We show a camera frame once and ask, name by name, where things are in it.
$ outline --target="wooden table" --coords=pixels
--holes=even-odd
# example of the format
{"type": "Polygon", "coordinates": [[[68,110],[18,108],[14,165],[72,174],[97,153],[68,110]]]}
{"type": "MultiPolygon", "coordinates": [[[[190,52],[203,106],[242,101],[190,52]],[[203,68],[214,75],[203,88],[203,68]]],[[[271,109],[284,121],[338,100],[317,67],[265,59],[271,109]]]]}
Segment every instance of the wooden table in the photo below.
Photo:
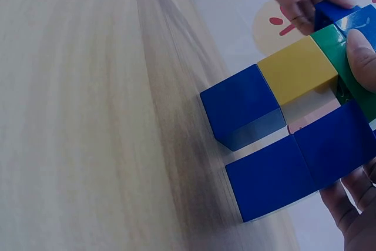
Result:
{"type": "Polygon", "coordinates": [[[0,250],[298,249],[285,212],[241,224],[190,0],[0,0],[0,25],[0,250]]]}

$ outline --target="block structure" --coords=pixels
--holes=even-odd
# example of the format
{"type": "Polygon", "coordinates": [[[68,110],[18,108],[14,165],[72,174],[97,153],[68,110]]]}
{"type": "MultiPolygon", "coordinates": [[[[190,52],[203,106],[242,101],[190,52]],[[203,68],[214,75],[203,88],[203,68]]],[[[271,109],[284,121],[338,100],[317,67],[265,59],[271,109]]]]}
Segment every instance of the block structure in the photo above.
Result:
{"type": "Polygon", "coordinates": [[[342,8],[328,0],[324,0],[315,5],[315,31],[319,31],[326,26],[345,18],[346,16],[360,10],[359,6],[352,9],[342,8]]]}
{"type": "Polygon", "coordinates": [[[347,36],[350,29],[358,29],[376,50],[376,8],[373,5],[366,6],[338,20],[335,25],[344,36],[347,36]]]}
{"type": "Polygon", "coordinates": [[[336,93],[338,101],[343,105],[354,98],[368,122],[376,119],[376,94],[364,89],[355,79],[347,59],[345,36],[334,25],[330,25],[312,34],[312,38],[339,74],[336,93]]]}
{"type": "Polygon", "coordinates": [[[200,96],[215,138],[232,151],[286,126],[277,100],[257,65],[200,96]]]}
{"type": "Polygon", "coordinates": [[[324,106],[336,92],[338,73],[307,36],[258,63],[288,124],[324,106]]]}
{"type": "Polygon", "coordinates": [[[298,130],[294,137],[317,189],[376,156],[376,137],[356,101],[298,130]]]}
{"type": "Polygon", "coordinates": [[[226,166],[244,222],[316,191],[293,135],[226,166]]]}

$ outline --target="toy block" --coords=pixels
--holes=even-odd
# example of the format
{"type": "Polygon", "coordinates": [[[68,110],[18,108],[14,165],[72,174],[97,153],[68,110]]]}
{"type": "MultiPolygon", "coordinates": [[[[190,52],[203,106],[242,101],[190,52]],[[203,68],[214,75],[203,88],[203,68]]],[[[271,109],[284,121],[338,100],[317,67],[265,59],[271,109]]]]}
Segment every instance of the toy block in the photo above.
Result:
{"type": "Polygon", "coordinates": [[[339,74],[336,97],[340,103],[343,105],[354,98],[368,122],[376,119],[376,94],[364,89],[355,79],[347,60],[344,35],[334,25],[330,25],[312,34],[312,38],[339,74]]]}
{"type": "Polygon", "coordinates": [[[338,73],[307,36],[258,63],[287,124],[332,100],[338,73]]]}
{"type": "Polygon", "coordinates": [[[293,135],[226,166],[244,222],[316,191],[293,135]]]}
{"type": "Polygon", "coordinates": [[[359,6],[346,9],[328,0],[324,0],[315,5],[315,31],[319,31],[340,19],[360,10],[359,6]]]}
{"type": "Polygon", "coordinates": [[[317,189],[330,186],[376,156],[376,137],[354,100],[298,130],[294,137],[317,189]]]}
{"type": "Polygon", "coordinates": [[[376,50],[376,8],[366,6],[351,15],[335,22],[337,28],[347,36],[350,29],[358,29],[376,50]]]}
{"type": "Polygon", "coordinates": [[[337,108],[341,107],[339,101],[334,98],[329,103],[325,104],[323,107],[318,108],[312,113],[309,113],[307,116],[291,123],[288,125],[288,132],[290,134],[296,133],[298,130],[310,125],[311,123],[321,119],[322,117],[328,115],[329,113],[333,112],[337,108]]]}
{"type": "Polygon", "coordinates": [[[286,126],[281,109],[257,65],[200,94],[215,138],[239,150],[286,126]]]}

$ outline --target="blue cube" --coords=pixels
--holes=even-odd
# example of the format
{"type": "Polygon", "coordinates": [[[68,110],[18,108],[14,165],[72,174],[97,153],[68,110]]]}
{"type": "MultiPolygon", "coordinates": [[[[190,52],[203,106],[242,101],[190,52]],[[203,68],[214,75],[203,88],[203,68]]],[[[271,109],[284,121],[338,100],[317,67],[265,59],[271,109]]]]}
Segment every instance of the blue cube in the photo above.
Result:
{"type": "Polygon", "coordinates": [[[360,7],[355,6],[351,9],[346,9],[328,0],[324,0],[316,4],[315,9],[315,31],[319,31],[360,10],[360,7]]]}
{"type": "Polygon", "coordinates": [[[376,137],[356,101],[294,136],[317,189],[332,185],[376,156],[376,137]]]}
{"type": "Polygon", "coordinates": [[[335,25],[344,36],[347,36],[350,29],[358,29],[376,50],[376,9],[373,5],[366,6],[337,21],[335,25]]]}
{"type": "Polygon", "coordinates": [[[214,85],[200,96],[215,138],[232,151],[286,125],[257,65],[214,85]]]}
{"type": "Polygon", "coordinates": [[[293,135],[226,166],[244,222],[316,191],[293,135]]]}

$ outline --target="green cube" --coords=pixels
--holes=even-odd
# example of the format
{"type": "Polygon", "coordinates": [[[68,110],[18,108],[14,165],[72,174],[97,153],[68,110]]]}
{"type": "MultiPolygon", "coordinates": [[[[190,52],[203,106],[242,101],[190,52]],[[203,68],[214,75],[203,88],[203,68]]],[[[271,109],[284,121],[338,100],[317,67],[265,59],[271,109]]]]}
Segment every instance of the green cube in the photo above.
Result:
{"type": "Polygon", "coordinates": [[[312,38],[340,76],[336,94],[340,104],[354,98],[369,122],[376,119],[376,94],[364,89],[351,72],[346,54],[346,38],[343,34],[334,25],[330,25],[312,34],[312,38]]]}

